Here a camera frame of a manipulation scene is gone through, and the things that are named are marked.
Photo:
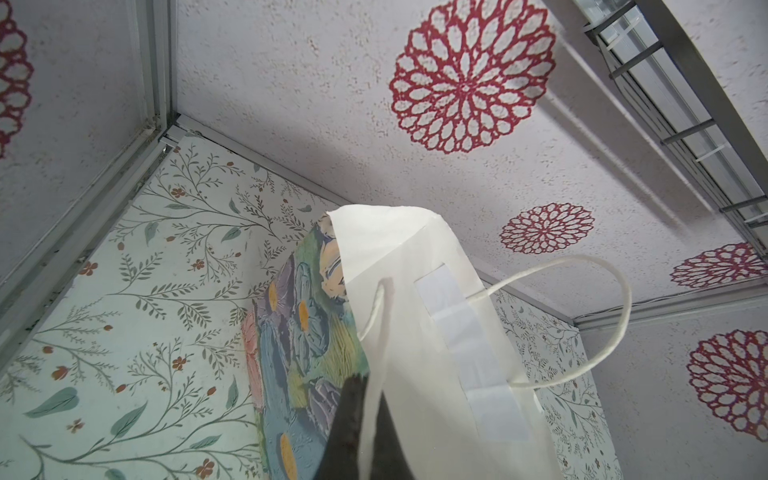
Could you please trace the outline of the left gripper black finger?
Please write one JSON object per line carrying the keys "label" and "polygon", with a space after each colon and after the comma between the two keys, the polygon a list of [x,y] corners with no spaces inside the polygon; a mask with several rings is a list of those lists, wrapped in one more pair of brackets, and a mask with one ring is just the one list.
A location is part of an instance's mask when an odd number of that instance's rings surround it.
{"label": "left gripper black finger", "polygon": [[[367,382],[368,377],[359,374],[345,380],[340,404],[319,467],[314,475],[315,479],[361,479],[358,453]],[[370,462],[371,479],[412,480],[414,478],[402,451],[384,395],[381,395],[379,404],[373,447],[373,459]]]}

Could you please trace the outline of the floral paper bag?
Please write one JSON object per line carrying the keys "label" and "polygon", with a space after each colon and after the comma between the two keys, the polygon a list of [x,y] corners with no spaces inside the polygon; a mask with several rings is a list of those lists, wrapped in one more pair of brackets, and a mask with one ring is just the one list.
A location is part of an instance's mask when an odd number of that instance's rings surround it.
{"label": "floral paper bag", "polygon": [[347,378],[367,376],[358,453],[371,479],[381,395],[413,479],[558,479],[537,391],[443,218],[326,213],[243,325],[266,475],[315,479]]}

